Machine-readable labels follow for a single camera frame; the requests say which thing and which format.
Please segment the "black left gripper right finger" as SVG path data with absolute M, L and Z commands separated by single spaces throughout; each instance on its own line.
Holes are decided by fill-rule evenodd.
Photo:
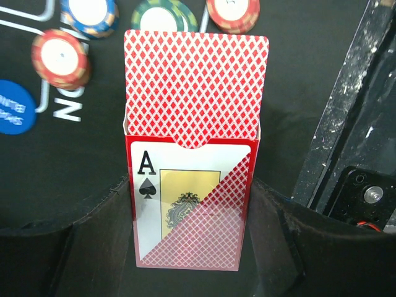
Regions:
M 247 216 L 265 296 L 394 296 L 395 236 L 323 216 L 255 179 Z

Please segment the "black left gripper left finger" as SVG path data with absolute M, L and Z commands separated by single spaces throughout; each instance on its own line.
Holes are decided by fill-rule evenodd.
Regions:
M 123 176 L 57 218 L 1 228 L 1 296 L 117 296 L 131 210 Z

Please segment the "blue small blind button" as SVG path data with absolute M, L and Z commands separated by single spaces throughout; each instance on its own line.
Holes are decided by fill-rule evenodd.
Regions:
M 37 119 L 31 94 L 11 80 L 1 80 L 1 133 L 19 135 L 29 131 Z

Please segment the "red playing card box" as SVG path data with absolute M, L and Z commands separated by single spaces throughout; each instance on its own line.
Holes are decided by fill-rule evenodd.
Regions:
M 138 267 L 238 270 L 269 48 L 257 35 L 125 32 Z

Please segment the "red chips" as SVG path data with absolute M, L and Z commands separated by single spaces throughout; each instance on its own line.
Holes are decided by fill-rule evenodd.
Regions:
M 37 74 L 54 87 L 76 90 L 90 80 L 92 69 L 84 47 L 65 31 L 49 29 L 37 35 L 31 59 Z

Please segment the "blue chips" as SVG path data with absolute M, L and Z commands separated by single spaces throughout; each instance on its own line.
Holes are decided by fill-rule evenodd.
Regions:
M 118 26 L 119 10 L 113 0 L 63 0 L 62 15 L 77 32 L 89 39 L 106 38 Z

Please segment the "red poker chip stack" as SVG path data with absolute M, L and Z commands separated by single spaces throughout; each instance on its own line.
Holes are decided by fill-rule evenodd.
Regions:
M 208 0 L 210 18 L 226 33 L 244 34 L 256 24 L 260 14 L 258 0 Z

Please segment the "green chips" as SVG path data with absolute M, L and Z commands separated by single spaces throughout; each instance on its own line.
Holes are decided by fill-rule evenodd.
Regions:
M 131 28 L 143 31 L 198 32 L 192 11 L 181 1 L 141 1 L 131 16 Z

